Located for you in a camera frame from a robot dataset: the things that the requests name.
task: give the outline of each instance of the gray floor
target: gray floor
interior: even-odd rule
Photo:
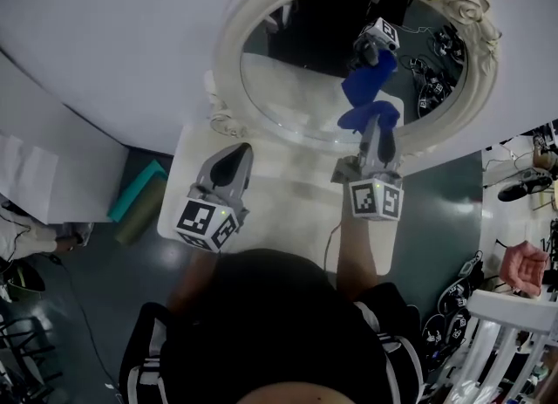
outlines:
[[[152,158],[132,151],[123,183]],[[170,158],[160,160],[169,167]],[[438,294],[479,244],[480,155],[409,176],[404,187],[404,211],[387,279],[396,282],[409,303],[427,317]],[[89,245],[64,257],[64,263],[89,316],[99,354],[116,379],[140,307],[148,301],[166,301],[187,267],[188,254],[184,245],[159,237],[156,223],[130,248],[114,241],[114,227],[97,225]],[[108,379],[92,350],[65,271],[44,257],[30,257],[30,263],[46,283],[42,300],[0,304],[0,312],[33,314],[49,330],[48,338],[57,347],[52,369],[64,374],[56,380],[58,395],[49,404],[117,402],[105,386]]]

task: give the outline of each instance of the white table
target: white table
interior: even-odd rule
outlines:
[[[254,248],[282,250],[323,266],[330,232],[338,225],[343,201],[340,185],[330,182],[337,157],[279,141],[246,140],[255,160],[250,185],[243,196],[250,210],[230,251]],[[201,164],[217,151],[240,140],[209,128],[183,128],[160,212],[158,231],[182,241],[174,232],[178,199],[187,195]],[[370,243],[379,275],[391,268],[398,223],[370,222]],[[339,232],[331,239],[327,270],[337,270]]]

